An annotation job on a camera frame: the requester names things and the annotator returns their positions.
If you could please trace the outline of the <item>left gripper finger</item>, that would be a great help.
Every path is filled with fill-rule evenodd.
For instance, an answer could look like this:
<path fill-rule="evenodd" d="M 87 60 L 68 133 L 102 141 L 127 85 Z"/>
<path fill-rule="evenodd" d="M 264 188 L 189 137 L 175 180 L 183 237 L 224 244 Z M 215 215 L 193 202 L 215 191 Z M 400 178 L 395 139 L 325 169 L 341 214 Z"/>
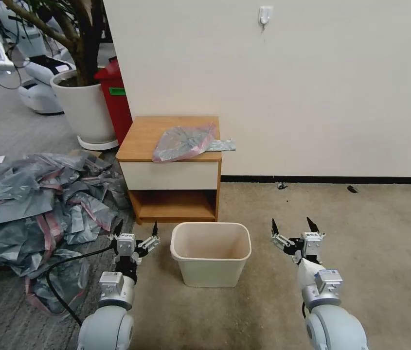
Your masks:
<path fill-rule="evenodd" d="M 152 235 L 147 239 L 138 243 L 138 255 L 146 256 L 160 243 L 160 238 L 158 236 L 158 222 L 155 221 Z"/>
<path fill-rule="evenodd" d="M 115 242 L 118 240 L 120 234 L 121 234 L 121 230 L 123 228 L 124 225 L 124 220 L 121 219 L 114 227 L 113 231 L 108 235 L 108 238 L 111 242 Z"/>

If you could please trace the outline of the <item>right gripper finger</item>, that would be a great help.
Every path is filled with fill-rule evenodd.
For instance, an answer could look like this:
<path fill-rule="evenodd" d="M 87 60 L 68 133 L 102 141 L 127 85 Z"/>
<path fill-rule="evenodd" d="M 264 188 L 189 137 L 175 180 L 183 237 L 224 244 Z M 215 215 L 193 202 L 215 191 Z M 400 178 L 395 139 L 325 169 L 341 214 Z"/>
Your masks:
<path fill-rule="evenodd" d="M 290 240 L 280 235 L 274 218 L 272 218 L 271 242 L 280 250 L 284 250 L 285 247 L 290 247 Z"/>
<path fill-rule="evenodd" d="M 309 217 L 307 217 L 306 220 L 307 220 L 307 222 L 308 222 L 310 232 L 312 232 L 312 233 L 317 233 L 321 238 L 324 238 L 324 237 L 325 237 L 325 233 L 322 232 L 322 231 L 318 228 L 318 226 L 317 226 Z"/>

